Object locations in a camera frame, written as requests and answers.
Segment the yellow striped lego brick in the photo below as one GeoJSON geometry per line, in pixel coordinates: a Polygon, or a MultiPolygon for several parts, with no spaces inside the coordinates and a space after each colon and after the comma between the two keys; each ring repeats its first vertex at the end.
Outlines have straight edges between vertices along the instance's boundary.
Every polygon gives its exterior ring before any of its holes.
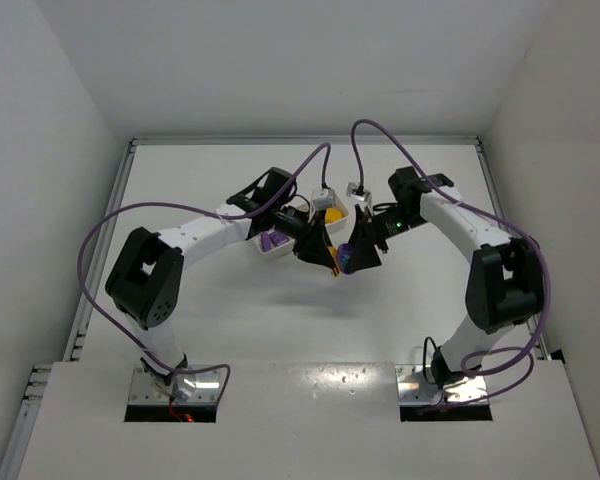
{"type": "Polygon", "coordinates": [[[332,258],[332,263],[333,263],[333,265],[331,267],[331,274],[334,277],[337,277],[341,273],[339,263],[338,263],[338,250],[334,246],[329,246],[328,250],[329,250],[330,256],[332,258]]]}

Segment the white three-compartment tray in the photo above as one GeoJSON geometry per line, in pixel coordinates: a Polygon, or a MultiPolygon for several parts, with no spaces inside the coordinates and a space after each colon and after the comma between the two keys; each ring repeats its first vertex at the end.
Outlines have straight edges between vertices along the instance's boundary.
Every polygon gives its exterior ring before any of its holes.
{"type": "MultiPolygon", "coordinates": [[[[298,198],[300,199],[300,203],[299,204],[291,204],[289,205],[289,208],[294,208],[295,209],[295,214],[297,216],[300,216],[302,218],[306,218],[306,219],[310,219],[313,216],[314,213],[314,209],[312,207],[312,205],[309,204],[309,201],[305,199],[304,196],[302,195],[298,195],[298,198]]],[[[345,203],[343,202],[343,200],[336,195],[336,209],[340,210],[343,213],[343,219],[333,223],[333,224],[327,224],[325,222],[325,227],[326,227],[326,231],[329,235],[329,237],[331,238],[331,236],[333,234],[336,234],[337,232],[342,231],[346,225],[347,225],[347,221],[349,219],[349,211],[348,208],[346,207],[345,203]]],[[[269,229],[268,232],[269,234],[272,231],[279,231],[282,232],[276,228],[274,229],[269,229]]],[[[266,261],[269,260],[274,260],[277,258],[281,258],[285,255],[290,255],[293,253],[293,249],[295,247],[295,244],[297,243],[296,239],[293,238],[292,236],[290,236],[287,233],[282,232],[283,234],[287,235],[289,237],[289,241],[280,246],[280,247],[273,247],[270,251],[268,252],[262,252],[261,251],[261,245],[260,245],[260,234],[257,234],[252,240],[251,243],[254,245],[255,251],[266,261]]]]}

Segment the purple lego brick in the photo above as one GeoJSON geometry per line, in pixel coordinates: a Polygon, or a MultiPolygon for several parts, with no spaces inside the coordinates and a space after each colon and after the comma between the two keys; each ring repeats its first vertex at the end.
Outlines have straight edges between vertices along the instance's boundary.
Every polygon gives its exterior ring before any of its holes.
{"type": "Polygon", "coordinates": [[[275,248],[280,247],[289,241],[289,237],[279,231],[272,231],[269,234],[269,238],[275,248]]]}

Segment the thin purple lego plate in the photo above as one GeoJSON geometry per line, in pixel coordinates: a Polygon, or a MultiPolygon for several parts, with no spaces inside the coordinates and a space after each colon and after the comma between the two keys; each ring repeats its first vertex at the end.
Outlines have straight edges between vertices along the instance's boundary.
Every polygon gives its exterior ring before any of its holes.
{"type": "Polygon", "coordinates": [[[260,245],[262,252],[268,252],[274,247],[271,236],[268,232],[262,232],[260,234],[260,245]]]}

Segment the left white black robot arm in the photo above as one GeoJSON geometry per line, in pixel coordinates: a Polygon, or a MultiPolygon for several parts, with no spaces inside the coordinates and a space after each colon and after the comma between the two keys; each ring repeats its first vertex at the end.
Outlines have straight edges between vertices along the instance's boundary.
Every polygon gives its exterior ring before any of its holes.
{"type": "Polygon", "coordinates": [[[327,186],[314,190],[308,210],[302,211],[289,204],[296,188],[291,173],[272,167],[210,215],[157,232],[138,227],[128,235],[105,291],[129,319],[142,344],[143,368],[158,388],[173,392],[193,377],[170,317],[183,274],[196,262],[277,230],[293,239],[302,260],[337,269],[325,220],[336,205],[334,191],[327,186]]]}

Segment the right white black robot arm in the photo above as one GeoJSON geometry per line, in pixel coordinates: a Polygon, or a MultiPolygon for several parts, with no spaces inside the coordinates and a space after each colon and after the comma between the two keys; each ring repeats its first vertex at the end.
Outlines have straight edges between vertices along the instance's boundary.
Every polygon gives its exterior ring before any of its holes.
{"type": "Polygon", "coordinates": [[[544,281],[528,241],[460,206],[453,182],[443,174],[422,178],[412,167],[389,177],[394,196],[384,207],[357,207],[353,232],[338,247],[341,272],[380,266],[388,239],[421,225],[436,227],[469,264],[466,315],[453,335],[436,347],[430,372],[437,387],[477,371],[482,360],[516,326],[541,311],[544,281]]]}

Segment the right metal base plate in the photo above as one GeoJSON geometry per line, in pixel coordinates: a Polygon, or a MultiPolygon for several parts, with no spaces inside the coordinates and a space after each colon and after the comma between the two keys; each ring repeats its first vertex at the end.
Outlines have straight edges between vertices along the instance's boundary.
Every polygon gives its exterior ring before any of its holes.
{"type": "Polygon", "coordinates": [[[486,383],[482,378],[464,377],[438,388],[425,379],[423,367],[415,364],[396,365],[395,376],[400,407],[464,406],[485,402],[487,396],[486,383]]]}

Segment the metal base plate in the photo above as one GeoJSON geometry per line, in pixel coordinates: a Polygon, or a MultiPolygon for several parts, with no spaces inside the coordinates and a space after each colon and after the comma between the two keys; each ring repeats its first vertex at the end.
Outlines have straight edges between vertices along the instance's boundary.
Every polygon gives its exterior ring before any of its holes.
{"type": "Polygon", "coordinates": [[[219,369],[197,374],[176,375],[169,386],[155,378],[144,365],[135,366],[127,404],[134,407],[211,407],[216,404],[224,373],[219,369]]]}
{"type": "Polygon", "coordinates": [[[396,365],[395,376],[400,407],[464,406],[485,402],[487,396],[486,383],[482,378],[464,377],[438,388],[425,379],[423,367],[415,364],[396,365]]]}

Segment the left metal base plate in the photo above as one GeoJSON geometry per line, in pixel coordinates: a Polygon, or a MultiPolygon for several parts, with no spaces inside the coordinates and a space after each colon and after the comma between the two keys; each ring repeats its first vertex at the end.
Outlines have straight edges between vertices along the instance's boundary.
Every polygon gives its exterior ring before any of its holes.
{"type": "Polygon", "coordinates": [[[144,365],[135,366],[127,404],[134,407],[211,407],[216,404],[224,373],[219,369],[197,374],[176,375],[169,386],[155,378],[144,365]]]}

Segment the back aluminium frame rail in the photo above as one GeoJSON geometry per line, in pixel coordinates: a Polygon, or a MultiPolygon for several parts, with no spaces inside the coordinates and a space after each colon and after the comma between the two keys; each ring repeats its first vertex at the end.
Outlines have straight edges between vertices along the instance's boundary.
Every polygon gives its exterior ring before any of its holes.
{"type": "MultiPolygon", "coordinates": [[[[472,145],[477,146],[477,136],[462,135],[398,135],[401,144],[407,145],[472,145]]],[[[294,136],[137,136],[134,146],[161,145],[318,145],[324,142],[333,145],[350,143],[349,135],[294,135],[294,136]]]]}

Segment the left aluminium frame rail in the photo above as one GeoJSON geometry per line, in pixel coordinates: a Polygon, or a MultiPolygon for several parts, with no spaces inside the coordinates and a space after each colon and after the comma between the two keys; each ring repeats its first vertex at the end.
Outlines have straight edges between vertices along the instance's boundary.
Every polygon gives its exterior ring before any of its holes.
{"type": "MultiPolygon", "coordinates": [[[[121,206],[122,196],[126,189],[137,147],[132,145],[131,141],[125,145],[123,150],[106,206],[106,214],[121,206]]],[[[91,260],[85,262],[83,265],[85,285],[93,291],[99,285],[103,275],[104,262],[109,250],[114,227],[115,221],[112,220],[107,226],[103,226],[98,234],[92,238],[93,254],[91,260]]],[[[84,297],[81,297],[72,318],[71,329],[65,342],[60,362],[75,363],[80,360],[91,313],[92,307],[89,302],[84,297]]],[[[19,411],[0,463],[0,479],[16,479],[18,477],[41,408],[44,391],[54,365],[54,362],[38,362],[30,370],[23,394],[20,398],[19,411]]]]}

